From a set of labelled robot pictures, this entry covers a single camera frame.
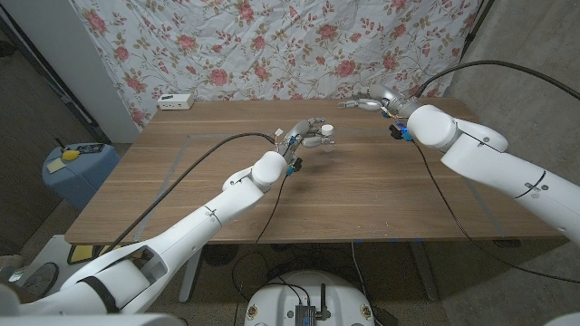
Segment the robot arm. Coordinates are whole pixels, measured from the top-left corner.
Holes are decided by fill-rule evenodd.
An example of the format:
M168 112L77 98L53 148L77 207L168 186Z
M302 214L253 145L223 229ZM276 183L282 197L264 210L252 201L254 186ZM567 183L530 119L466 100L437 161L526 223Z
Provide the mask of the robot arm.
M358 100L365 110L372 101L381 104L376 110L389 116L408 116L408 132L423 145L445 153L441 162L448 168L514 198L580 245L579 186L505 153L508 141L493 129L453 118L380 85L361 89L359 96L371 99Z
M295 167L299 159L295 151L301 143L306 141L306 147L314 147L332 142L315 126L323 121L312 118L298 122L278 144L277 152L268 151L253 167L232 175L223 192L204 206L160 235L113 250L86 264L59 292L21 305L20 314L144 312L178 269L223 225L252 209L280 176L288 173L288 167Z

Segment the metal stand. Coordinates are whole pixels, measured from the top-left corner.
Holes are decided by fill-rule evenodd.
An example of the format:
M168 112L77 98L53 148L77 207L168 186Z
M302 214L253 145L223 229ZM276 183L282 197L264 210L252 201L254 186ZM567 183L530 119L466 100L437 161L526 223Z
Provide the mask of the metal stand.
M185 275L181 282L181 289L179 290L179 302L186 303L191 299L193 290L193 282L196 279L196 272L198 271L199 258L201 257L201 250L197 251L189 258L185 268Z
M435 279L431 272L429 258L427 257L427 253L425 253L425 247L421 242L411 242L410 246L413 253L413 259L415 260L415 266L417 267L417 272L419 272L419 276L423 281L425 293L429 300L437 301L439 299L437 285L435 285Z

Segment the white power strip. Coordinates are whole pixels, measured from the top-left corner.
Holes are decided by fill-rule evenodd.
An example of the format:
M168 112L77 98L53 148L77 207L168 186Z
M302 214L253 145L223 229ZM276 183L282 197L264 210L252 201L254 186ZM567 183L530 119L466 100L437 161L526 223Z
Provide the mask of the white power strip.
M157 100L162 110L188 110L193 102L193 94L163 94Z

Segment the wooden table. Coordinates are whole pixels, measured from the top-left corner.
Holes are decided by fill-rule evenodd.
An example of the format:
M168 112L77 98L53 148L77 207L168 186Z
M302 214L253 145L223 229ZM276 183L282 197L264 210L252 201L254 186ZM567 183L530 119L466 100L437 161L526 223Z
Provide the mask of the wooden table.
M455 99L425 99L464 120L476 120ZM379 113L337 109L334 100L199 102L191 110L160 111L65 235L71 244L107 244L193 161L226 135L290 130L325 117L336 144L299 148L303 168L285 182L274 218L260 243L463 240L410 142L389 135ZM232 173L253 165L273 146L258 137L236 139L212 154L125 238L151 238L221 191ZM498 192L469 182L423 148L431 170L467 232L477 239L539 238L559 234ZM272 212L280 182L246 216L211 243L254 243Z

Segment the blue bin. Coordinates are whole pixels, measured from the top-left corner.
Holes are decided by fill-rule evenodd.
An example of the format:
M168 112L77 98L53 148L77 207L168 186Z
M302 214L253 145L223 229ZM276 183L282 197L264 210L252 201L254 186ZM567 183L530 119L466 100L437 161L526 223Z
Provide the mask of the blue bin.
M76 149L81 145L91 143L67 145L70 149ZM46 167L55 159L60 159L61 148L53 149L43 164L43 181L58 196L66 199L79 210L83 210L94 194L99 190L102 183L121 160L113 146L105 145L101 152L81 154L72 161L63 160L66 167L49 173Z

